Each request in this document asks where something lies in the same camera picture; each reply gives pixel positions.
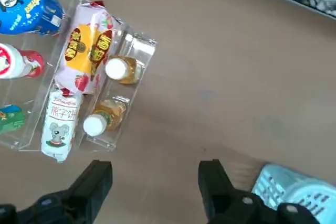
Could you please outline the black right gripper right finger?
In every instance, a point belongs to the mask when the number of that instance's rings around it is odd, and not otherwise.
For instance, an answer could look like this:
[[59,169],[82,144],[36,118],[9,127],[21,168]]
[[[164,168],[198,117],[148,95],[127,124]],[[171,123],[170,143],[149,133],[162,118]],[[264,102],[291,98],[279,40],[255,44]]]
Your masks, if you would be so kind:
[[198,186],[208,223],[222,224],[310,224],[318,220],[305,207],[281,203],[267,207],[251,192],[236,189],[220,161],[200,161]]

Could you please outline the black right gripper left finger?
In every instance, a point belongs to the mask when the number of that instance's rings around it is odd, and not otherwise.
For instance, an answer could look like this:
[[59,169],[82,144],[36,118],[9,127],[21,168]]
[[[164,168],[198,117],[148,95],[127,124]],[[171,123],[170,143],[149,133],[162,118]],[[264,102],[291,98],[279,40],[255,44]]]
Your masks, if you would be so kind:
[[17,211],[1,204],[1,223],[94,223],[113,183],[110,161],[92,161],[66,190],[46,194]]

